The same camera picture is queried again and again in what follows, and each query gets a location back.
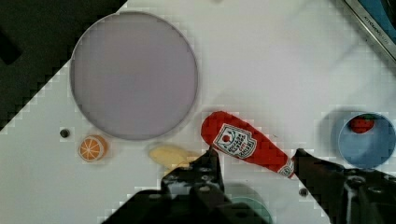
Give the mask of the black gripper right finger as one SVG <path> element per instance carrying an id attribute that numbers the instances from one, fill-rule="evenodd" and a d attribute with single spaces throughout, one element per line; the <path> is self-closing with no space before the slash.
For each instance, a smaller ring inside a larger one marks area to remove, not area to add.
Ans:
<path id="1" fill-rule="evenodd" d="M 347 169 L 299 148 L 294 173 L 332 224 L 396 224 L 393 175 L 372 169 Z"/>

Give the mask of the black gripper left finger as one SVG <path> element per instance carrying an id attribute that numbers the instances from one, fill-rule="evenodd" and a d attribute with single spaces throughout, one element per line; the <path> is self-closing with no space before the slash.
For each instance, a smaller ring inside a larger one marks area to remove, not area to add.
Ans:
<path id="1" fill-rule="evenodd" d="M 202 186 L 224 191 L 219 153 L 212 147 L 187 167 L 176 168 L 161 181 L 161 190 L 169 193 L 172 198 L 189 195 L 193 188 Z"/>

